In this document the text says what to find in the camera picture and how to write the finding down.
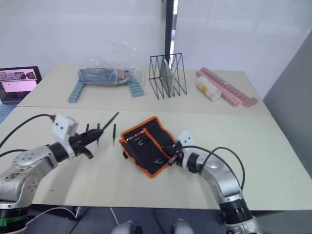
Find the black pole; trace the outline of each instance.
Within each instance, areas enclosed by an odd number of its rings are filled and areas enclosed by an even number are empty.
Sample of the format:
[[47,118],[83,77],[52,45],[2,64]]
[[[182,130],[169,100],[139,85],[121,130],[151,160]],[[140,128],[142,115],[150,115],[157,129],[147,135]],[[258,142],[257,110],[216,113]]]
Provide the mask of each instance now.
[[174,0],[167,0],[166,2],[165,58],[169,62]]

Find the clear plastic bag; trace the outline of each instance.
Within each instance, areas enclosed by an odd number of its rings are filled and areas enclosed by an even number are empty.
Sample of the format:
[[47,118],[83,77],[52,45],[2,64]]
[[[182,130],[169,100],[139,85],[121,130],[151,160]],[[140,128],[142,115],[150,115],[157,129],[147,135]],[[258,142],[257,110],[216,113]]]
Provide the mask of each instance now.
[[145,84],[138,50],[129,43],[107,41],[98,54],[83,63],[78,71],[79,82],[105,86]]

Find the black cylindrical part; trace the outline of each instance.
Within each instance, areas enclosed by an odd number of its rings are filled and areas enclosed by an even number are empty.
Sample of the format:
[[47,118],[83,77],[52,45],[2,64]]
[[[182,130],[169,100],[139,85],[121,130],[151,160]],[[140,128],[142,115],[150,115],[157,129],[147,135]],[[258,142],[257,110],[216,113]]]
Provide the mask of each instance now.
[[189,156],[189,159],[187,160],[187,167],[189,169],[189,172],[192,173],[197,173],[198,169],[196,168],[196,162],[198,159],[199,155],[196,153],[191,153],[191,155]]
[[7,224],[0,226],[1,233],[10,233],[23,229],[27,222],[29,207],[18,209],[0,209],[0,219],[7,220]]
[[227,224],[241,223],[253,218],[244,199],[220,204],[220,209],[225,215]]
[[54,157],[58,162],[62,162],[65,159],[68,159],[68,154],[64,147],[60,143],[54,143],[52,145],[48,145],[50,150],[52,150]]
[[113,139],[116,137],[116,124],[114,124],[114,129],[113,129]]

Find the cylindrical container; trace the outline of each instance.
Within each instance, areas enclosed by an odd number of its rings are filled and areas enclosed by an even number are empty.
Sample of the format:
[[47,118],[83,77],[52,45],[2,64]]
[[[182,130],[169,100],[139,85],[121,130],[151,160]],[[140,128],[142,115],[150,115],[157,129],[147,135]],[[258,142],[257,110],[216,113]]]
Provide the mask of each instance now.
[[217,101],[222,92],[204,77],[195,80],[195,86],[211,101]]

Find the orange and black tool case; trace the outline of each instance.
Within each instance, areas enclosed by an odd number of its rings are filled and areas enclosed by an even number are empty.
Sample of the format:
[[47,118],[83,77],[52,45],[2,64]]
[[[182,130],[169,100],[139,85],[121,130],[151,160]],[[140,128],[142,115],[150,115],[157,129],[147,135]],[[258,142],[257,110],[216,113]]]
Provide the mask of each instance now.
[[124,157],[131,158],[148,177],[153,178],[168,167],[171,156],[162,146],[175,144],[175,139],[157,117],[122,132],[120,138]]

